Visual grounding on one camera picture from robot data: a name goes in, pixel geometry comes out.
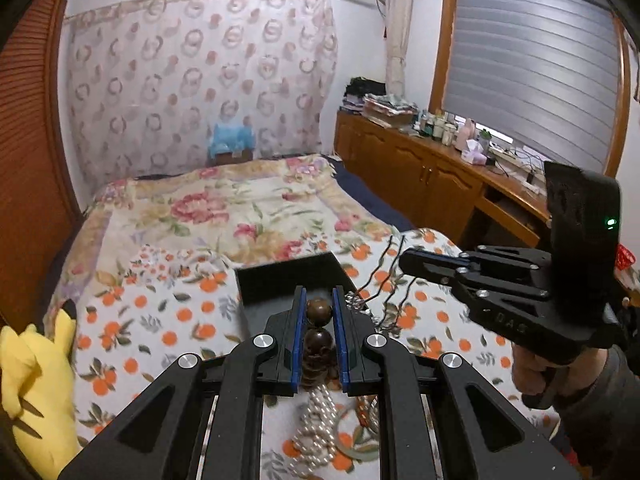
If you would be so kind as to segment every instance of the wall curtain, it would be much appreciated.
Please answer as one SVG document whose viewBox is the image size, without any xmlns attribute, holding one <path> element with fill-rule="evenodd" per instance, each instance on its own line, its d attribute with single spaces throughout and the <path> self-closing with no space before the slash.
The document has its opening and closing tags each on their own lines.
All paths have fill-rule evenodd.
<svg viewBox="0 0 640 480">
<path fill-rule="evenodd" d="M 386 0 L 386 92 L 404 96 L 404 58 L 414 0 Z"/>
<path fill-rule="evenodd" d="M 214 126 L 255 156 L 320 150 L 335 73 L 329 0 L 137 0 L 69 19 L 69 113 L 92 192 L 204 167 Z"/>
</svg>

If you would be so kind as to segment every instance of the pikachu plush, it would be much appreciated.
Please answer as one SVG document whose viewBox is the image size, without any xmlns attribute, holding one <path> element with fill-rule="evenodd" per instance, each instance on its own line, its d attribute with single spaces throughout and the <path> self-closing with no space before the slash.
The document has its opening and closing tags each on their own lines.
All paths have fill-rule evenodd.
<svg viewBox="0 0 640 480">
<path fill-rule="evenodd" d="M 79 451 L 68 360 L 75 310 L 72 301 L 60 309 L 53 341 L 32 324 L 20 335 L 8 326 L 0 332 L 2 408 L 18 448 L 43 480 L 56 480 Z"/>
</svg>

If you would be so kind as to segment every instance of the silver screw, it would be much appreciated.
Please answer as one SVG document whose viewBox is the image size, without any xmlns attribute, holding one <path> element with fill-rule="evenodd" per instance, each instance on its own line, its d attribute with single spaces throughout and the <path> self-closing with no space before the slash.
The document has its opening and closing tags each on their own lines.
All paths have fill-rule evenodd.
<svg viewBox="0 0 640 480">
<path fill-rule="evenodd" d="M 269 334 L 260 334 L 254 337 L 254 345 L 258 348 L 267 348 L 273 344 L 273 337 Z"/>
<path fill-rule="evenodd" d="M 374 348 L 380 348 L 381 346 L 386 345 L 386 337 L 380 334 L 371 334 L 367 337 L 367 344 Z"/>
<path fill-rule="evenodd" d="M 180 368 L 193 368 L 196 364 L 198 364 L 198 356 L 195 354 L 184 354 L 178 358 Z"/>
<path fill-rule="evenodd" d="M 444 354 L 442 362 L 449 368 L 458 368 L 462 364 L 462 357 L 454 353 Z"/>
</svg>

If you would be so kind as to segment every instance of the floral blanket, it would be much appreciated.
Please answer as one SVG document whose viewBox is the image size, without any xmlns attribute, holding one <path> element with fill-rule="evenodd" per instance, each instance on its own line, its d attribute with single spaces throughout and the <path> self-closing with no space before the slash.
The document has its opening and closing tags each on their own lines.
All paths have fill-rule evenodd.
<svg viewBox="0 0 640 480">
<path fill-rule="evenodd" d="M 66 298 L 79 323 L 73 361 L 78 440 L 85 446 L 179 355 L 209 358 L 230 352 L 243 332 L 235 269 L 331 251 L 369 306 L 414 353 L 461 354 L 541 431 L 553 412 L 532 412 L 511 381 L 511 348 L 468 319 L 446 286 L 404 276 L 397 256 L 408 247 L 456 255 L 443 235 L 421 229 L 400 235 L 372 218 L 332 179 L 319 156 L 255 161 L 156 182 L 122 181 L 98 198 L 74 243 L 47 314 Z M 354 400 L 331 384 L 334 400 Z M 267 398 L 262 437 L 265 480 L 291 478 L 285 463 L 299 406 Z M 377 443 L 352 411 L 341 420 L 341 442 L 357 450 Z M 338 453 L 316 478 L 345 473 L 376 478 L 379 463 Z"/>
</svg>

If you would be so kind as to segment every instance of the gray sleeve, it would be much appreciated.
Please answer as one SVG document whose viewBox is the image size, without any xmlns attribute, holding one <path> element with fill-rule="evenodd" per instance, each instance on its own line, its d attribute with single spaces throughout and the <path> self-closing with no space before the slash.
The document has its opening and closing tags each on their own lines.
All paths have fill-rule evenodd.
<svg viewBox="0 0 640 480">
<path fill-rule="evenodd" d="M 602 480 L 637 479 L 640 469 L 640 380 L 618 347 L 598 380 L 577 402 L 554 407 L 580 464 Z"/>
</svg>

